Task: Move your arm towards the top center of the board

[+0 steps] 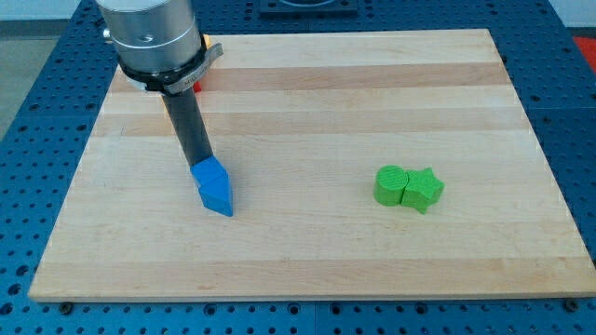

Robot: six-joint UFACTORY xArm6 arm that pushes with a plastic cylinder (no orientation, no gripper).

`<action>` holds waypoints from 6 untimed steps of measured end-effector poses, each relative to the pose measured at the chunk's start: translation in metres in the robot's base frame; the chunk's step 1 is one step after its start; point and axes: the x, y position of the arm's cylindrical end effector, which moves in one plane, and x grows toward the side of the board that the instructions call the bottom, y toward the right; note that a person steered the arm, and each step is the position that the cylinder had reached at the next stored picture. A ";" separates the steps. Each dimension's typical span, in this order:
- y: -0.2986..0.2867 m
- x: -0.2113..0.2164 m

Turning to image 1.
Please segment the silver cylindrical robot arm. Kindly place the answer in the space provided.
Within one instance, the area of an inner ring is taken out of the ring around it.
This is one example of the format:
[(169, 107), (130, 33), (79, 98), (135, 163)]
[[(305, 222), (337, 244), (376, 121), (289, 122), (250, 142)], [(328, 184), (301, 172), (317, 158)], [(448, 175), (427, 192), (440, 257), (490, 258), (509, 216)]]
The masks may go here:
[(98, 0), (122, 71), (147, 91), (191, 90), (223, 55), (197, 26), (191, 0)]

